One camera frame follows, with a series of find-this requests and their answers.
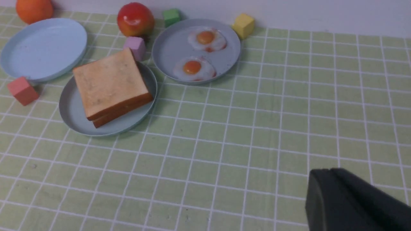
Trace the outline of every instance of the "fried egg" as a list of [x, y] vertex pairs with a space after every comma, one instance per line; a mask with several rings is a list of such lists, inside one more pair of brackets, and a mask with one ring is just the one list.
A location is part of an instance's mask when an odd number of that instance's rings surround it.
[[173, 74], [184, 81], [201, 81], [217, 75], [214, 67], [201, 57], [187, 57], [176, 63]]
[[226, 38], [215, 28], [201, 27], [188, 35], [188, 42], [195, 50], [220, 51], [227, 46]]

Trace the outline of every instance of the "gray plate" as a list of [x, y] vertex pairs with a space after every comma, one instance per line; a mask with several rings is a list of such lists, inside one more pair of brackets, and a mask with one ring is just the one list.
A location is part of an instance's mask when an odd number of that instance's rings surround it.
[[87, 120], [85, 116], [80, 93], [73, 77], [66, 84], [60, 96], [59, 110], [63, 121], [74, 131], [88, 136], [114, 135], [125, 132], [139, 124], [153, 108], [157, 99], [158, 90], [157, 81], [153, 72], [142, 63], [138, 62], [137, 66], [139, 67], [148, 91], [153, 95], [153, 101], [99, 128], [95, 128], [93, 123]]
[[[188, 34], [195, 28], [207, 26], [219, 30], [227, 40], [227, 47], [208, 53], [196, 51], [188, 43]], [[209, 19], [189, 19], [178, 22], [163, 31], [154, 41], [152, 57], [156, 67], [166, 76], [188, 85], [208, 83], [223, 76], [238, 60], [241, 43], [237, 34], [228, 25]], [[178, 61], [188, 56], [204, 57], [216, 70], [216, 77], [204, 81], [183, 81], [173, 75]]]

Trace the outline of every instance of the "plate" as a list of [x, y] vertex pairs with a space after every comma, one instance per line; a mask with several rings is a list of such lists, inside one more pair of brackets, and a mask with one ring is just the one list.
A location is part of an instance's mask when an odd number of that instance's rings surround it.
[[[188, 43], [188, 35], [199, 27], [216, 28], [226, 38], [227, 47], [211, 53], [194, 50]], [[179, 83], [198, 85], [211, 82], [224, 76], [237, 62], [240, 52], [240, 39], [228, 25], [209, 19], [188, 19], [173, 24], [157, 37], [152, 48], [152, 58], [155, 66], [166, 76]], [[178, 79], [177, 76], [174, 76], [173, 69], [178, 61], [189, 56], [203, 57], [206, 59], [215, 68], [217, 75], [212, 79], [203, 81], [184, 81]]]
[[150, 68], [140, 62], [137, 63], [137, 66], [148, 91], [153, 96], [153, 101], [134, 109], [99, 128], [95, 128], [93, 122], [87, 120], [85, 116], [79, 89], [77, 88], [74, 77], [72, 77], [64, 87], [60, 96], [59, 110], [63, 121], [74, 131], [88, 136], [114, 135], [120, 132], [125, 132], [139, 124], [153, 108], [158, 90], [157, 80]]
[[46, 19], [14, 35], [1, 52], [0, 64], [11, 77], [25, 76], [36, 84], [70, 71], [82, 59], [86, 45], [87, 33], [78, 22]]

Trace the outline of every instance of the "pink cube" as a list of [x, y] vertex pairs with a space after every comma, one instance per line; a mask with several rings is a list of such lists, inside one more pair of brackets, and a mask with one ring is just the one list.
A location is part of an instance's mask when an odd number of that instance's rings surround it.
[[139, 37], [127, 37], [123, 49], [129, 47], [136, 61], [142, 61], [145, 53], [144, 40]]
[[39, 98], [39, 94], [34, 90], [24, 76], [19, 77], [7, 84], [7, 88], [14, 98], [16, 98], [16, 100], [18, 100], [23, 106], [26, 106]]

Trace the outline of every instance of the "toast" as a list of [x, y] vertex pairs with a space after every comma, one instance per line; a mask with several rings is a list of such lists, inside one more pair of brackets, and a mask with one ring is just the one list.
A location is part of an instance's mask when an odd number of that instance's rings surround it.
[[150, 95], [149, 97], [145, 97], [145, 98], [141, 98], [138, 102], [136, 103], [132, 103], [130, 105], [126, 105], [121, 109], [115, 110], [107, 115], [104, 115], [96, 120], [93, 120], [93, 124], [95, 128], [99, 128], [103, 125], [105, 125], [106, 123], [109, 123], [115, 119], [117, 119], [118, 117], [125, 115], [129, 112], [131, 112], [132, 110], [139, 108], [149, 102], [151, 102], [153, 100], [152, 96]]
[[147, 99], [152, 100], [130, 48], [76, 67], [73, 74], [90, 121], [121, 111], [141, 99], [144, 104]]

